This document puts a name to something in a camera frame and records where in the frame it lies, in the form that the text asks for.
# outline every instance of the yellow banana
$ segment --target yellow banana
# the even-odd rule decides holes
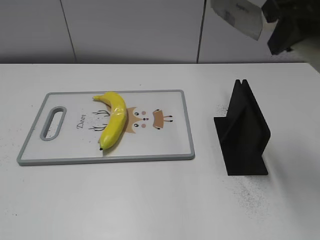
[[[111,107],[110,121],[100,137],[100,150],[109,149],[117,142],[125,127],[127,121],[126,103],[119,94],[113,91],[94,96],[93,99]]]

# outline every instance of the cutting board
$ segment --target cutting board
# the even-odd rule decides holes
[[[21,166],[191,160],[195,156],[182,90],[117,91],[128,119],[115,146],[100,151],[110,108],[105,92],[52,92],[40,107],[17,157]],[[52,132],[53,118],[59,113]]]

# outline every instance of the black stand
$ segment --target black stand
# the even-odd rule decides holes
[[[262,153],[271,133],[247,80],[236,80],[226,117],[214,123],[229,176],[268,175]]]

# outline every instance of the white table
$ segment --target white table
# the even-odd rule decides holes
[[[268,176],[227,176],[213,117],[248,79]],[[48,92],[182,89],[195,159],[25,166]],[[320,75],[308,64],[0,65],[1,240],[318,240]]]

